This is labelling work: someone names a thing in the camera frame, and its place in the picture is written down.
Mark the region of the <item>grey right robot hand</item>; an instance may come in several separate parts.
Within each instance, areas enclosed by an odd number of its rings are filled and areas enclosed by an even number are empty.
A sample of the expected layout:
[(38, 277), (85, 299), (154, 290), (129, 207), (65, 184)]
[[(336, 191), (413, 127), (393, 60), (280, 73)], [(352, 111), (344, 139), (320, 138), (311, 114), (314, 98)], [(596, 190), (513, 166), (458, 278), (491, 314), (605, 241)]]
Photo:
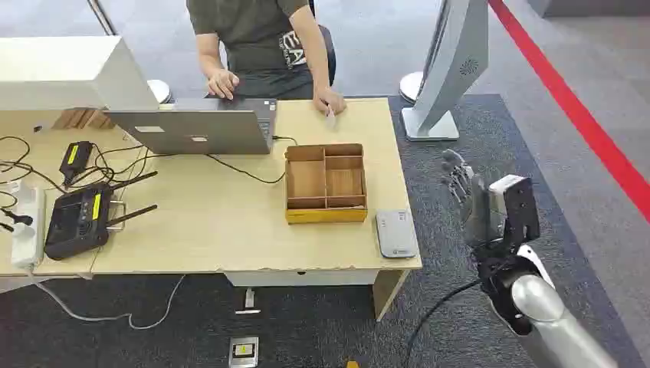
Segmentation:
[(492, 219), (484, 177), (453, 149), (445, 149), (442, 159), (442, 183), (459, 204), (466, 244), (474, 250), (496, 248), (503, 238)]

